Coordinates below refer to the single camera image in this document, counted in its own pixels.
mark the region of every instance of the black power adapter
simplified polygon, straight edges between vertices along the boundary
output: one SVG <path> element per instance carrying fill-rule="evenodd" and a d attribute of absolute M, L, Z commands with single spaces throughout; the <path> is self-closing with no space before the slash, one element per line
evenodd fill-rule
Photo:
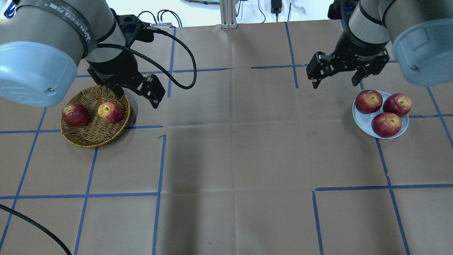
<path fill-rule="evenodd" d="M 279 21 L 279 13 L 282 12 L 282 0 L 270 0 L 270 13 L 275 13 L 276 21 Z"/>

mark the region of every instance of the metal post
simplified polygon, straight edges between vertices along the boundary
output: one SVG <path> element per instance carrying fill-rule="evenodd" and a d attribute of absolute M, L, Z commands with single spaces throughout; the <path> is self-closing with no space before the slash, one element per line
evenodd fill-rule
<path fill-rule="evenodd" d="M 220 0 L 220 16 L 223 29 L 237 28 L 236 23 L 236 0 Z"/>

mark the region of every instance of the plate of apples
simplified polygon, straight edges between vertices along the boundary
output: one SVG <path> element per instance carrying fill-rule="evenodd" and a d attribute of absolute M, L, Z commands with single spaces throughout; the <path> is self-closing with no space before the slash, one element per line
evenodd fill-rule
<path fill-rule="evenodd" d="M 360 92 L 352 105 L 352 116 L 366 134 L 382 139 L 402 135 L 408 125 L 412 100 L 404 94 L 368 89 Z"/>

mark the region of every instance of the red apple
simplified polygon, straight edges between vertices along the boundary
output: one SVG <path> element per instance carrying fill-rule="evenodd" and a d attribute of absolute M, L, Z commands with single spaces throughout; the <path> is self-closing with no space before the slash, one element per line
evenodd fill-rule
<path fill-rule="evenodd" d="M 110 123 L 116 123 L 123 118 L 123 111 L 121 111 L 121 108 L 114 102 L 101 104 L 97 113 L 101 118 Z"/>
<path fill-rule="evenodd" d="M 381 113 L 371 121 L 371 128 L 378 136 L 392 137 L 401 130 L 401 119 L 394 113 Z"/>
<path fill-rule="evenodd" d="M 382 110 L 385 113 L 394 113 L 398 117 L 403 117 L 412 109 L 412 100 L 404 94 L 393 94 L 384 102 Z"/>
<path fill-rule="evenodd" d="M 363 114 L 375 113 L 382 106 L 382 96 L 375 90 L 364 90 L 357 95 L 355 104 L 357 110 Z"/>
<path fill-rule="evenodd" d="M 63 120 L 69 126 L 81 127 L 85 126 L 90 121 L 90 113 L 88 110 L 80 104 L 68 104 L 61 111 Z"/>

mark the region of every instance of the brown basket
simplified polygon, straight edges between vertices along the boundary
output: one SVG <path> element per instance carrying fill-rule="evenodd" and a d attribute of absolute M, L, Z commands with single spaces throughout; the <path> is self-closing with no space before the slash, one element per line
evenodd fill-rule
<path fill-rule="evenodd" d="M 109 123 L 99 117 L 97 110 L 106 102 L 116 103 L 123 111 L 123 118 L 117 123 Z M 123 132 L 130 117 L 130 102 L 126 94 L 118 99 L 115 94 L 105 87 L 93 86 L 75 95 L 69 103 L 85 106 L 90 112 L 90 122 L 83 127 L 72 127 L 60 119 L 60 129 L 63 137 L 72 145 L 91 148 L 113 141 Z"/>

